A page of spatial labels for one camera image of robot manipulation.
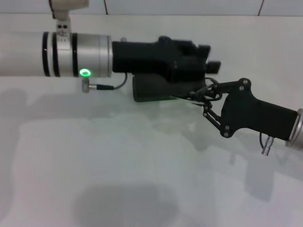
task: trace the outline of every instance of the white cylindrical tube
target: white cylindrical tube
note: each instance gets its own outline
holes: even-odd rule
[[[51,32],[13,32],[0,35],[0,76],[110,77],[110,36]]]

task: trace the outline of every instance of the green led light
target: green led light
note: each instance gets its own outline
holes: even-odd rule
[[[87,69],[81,69],[80,70],[80,75],[83,77],[89,77],[91,75],[91,72]]]

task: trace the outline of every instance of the robotic arm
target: robotic arm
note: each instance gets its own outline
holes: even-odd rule
[[[112,42],[108,35],[71,32],[69,11],[87,7],[88,0],[49,0],[56,32],[9,34],[0,37],[3,76],[81,77],[82,91],[119,87],[90,84],[90,77],[110,77],[111,72],[132,73],[137,102],[182,99],[204,108],[203,116],[225,138],[241,128],[268,135],[262,153],[269,154],[274,138],[286,146],[303,147],[302,110],[293,111],[256,99],[251,81],[218,83],[221,63],[207,61],[210,46],[162,36],[155,43]],[[228,94],[221,116],[212,102]]]

